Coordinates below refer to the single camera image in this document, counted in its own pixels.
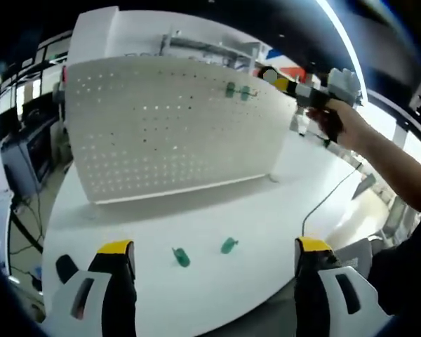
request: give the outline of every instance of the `table surface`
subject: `table surface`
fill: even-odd
[[[44,241],[43,288],[50,311],[61,286],[55,262],[68,253],[86,270],[105,243],[135,242],[139,337],[196,336],[249,312],[293,277],[294,239],[304,217],[349,173],[345,161],[289,132],[270,177],[116,204],[89,204],[72,165]],[[309,217],[306,234],[326,238],[359,184],[351,175]],[[228,255],[228,238],[239,245]],[[187,268],[172,248],[183,248]]]

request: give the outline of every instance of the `black sleeve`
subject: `black sleeve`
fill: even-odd
[[[421,279],[421,222],[399,246],[373,256],[368,281],[376,288],[379,304],[389,315],[399,314]]]

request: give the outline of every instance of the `green peg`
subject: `green peg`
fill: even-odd
[[[226,97],[233,98],[236,91],[236,84],[234,82],[229,82],[226,86]]]
[[[250,87],[249,86],[244,86],[241,89],[240,92],[241,92],[241,100],[244,101],[244,102],[246,102],[249,99],[249,97],[250,97]]]
[[[230,237],[224,242],[220,251],[222,254],[229,254],[237,244],[239,244],[239,242]]]
[[[184,249],[172,248],[172,250],[173,250],[173,254],[175,255],[176,261],[180,264],[180,266],[184,268],[189,267],[190,259],[189,259],[189,256],[187,256],[187,254],[185,253]]]

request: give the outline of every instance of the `window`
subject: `window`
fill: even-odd
[[[393,116],[371,103],[366,103],[364,107],[358,107],[357,111],[377,132],[387,139],[393,140],[396,129],[396,119]]]
[[[23,93],[24,89],[25,89],[25,86],[19,86],[17,88],[17,97],[15,98],[15,103],[17,104],[17,117],[19,120],[21,119],[21,116],[23,113],[22,105],[24,102],[24,93]]]
[[[403,150],[421,164],[421,141],[411,131],[407,133]]]
[[[41,94],[41,80],[33,81],[33,99],[38,98]]]

